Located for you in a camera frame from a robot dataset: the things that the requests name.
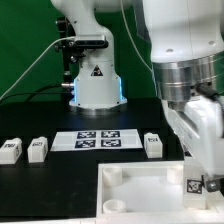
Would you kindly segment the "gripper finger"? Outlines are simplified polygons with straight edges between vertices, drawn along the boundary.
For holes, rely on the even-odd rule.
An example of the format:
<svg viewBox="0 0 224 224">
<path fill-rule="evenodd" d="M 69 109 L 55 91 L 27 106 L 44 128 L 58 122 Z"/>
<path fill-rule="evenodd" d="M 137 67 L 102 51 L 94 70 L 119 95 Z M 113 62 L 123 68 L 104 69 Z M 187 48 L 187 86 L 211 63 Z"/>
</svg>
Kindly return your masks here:
<svg viewBox="0 0 224 224">
<path fill-rule="evenodd" d="M 221 189 L 221 180 L 222 177 L 210 177 L 207 174 L 202 176 L 202 182 L 203 182 L 203 187 L 208 191 L 208 192 L 216 192 Z"/>
</svg>

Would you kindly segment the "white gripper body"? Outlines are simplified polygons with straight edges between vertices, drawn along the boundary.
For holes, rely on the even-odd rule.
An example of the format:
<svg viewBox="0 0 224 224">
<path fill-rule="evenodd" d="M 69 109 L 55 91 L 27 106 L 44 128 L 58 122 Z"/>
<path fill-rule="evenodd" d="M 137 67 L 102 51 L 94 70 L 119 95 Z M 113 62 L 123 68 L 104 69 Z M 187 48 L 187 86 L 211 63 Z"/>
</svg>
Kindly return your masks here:
<svg viewBox="0 0 224 224">
<path fill-rule="evenodd" d="M 184 105 L 183 111 L 161 101 L 165 118 L 183 148 L 199 162 L 211 178 L 224 177 L 224 117 L 221 106 L 200 96 Z"/>
</svg>

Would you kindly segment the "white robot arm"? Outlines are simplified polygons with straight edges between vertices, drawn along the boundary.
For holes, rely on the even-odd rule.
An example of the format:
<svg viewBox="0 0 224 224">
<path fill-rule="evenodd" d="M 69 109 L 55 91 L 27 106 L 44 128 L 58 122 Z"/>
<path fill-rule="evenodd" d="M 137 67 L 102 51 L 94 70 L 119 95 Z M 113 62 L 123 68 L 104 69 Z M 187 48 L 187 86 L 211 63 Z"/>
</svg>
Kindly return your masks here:
<svg viewBox="0 0 224 224">
<path fill-rule="evenodd" d="M 139 34 L 150 43 L 151 74 L 165 118 L 203 169 L 204 187 L 224 178 L 224 40 L 222 0 L 51 0 L 75 33 L 68 42 L 79 61 L 70 104 L 84 112 L 126 100 L 114 71 L 114 38 L 98 12 L 133 7 Z"/>
</svg>

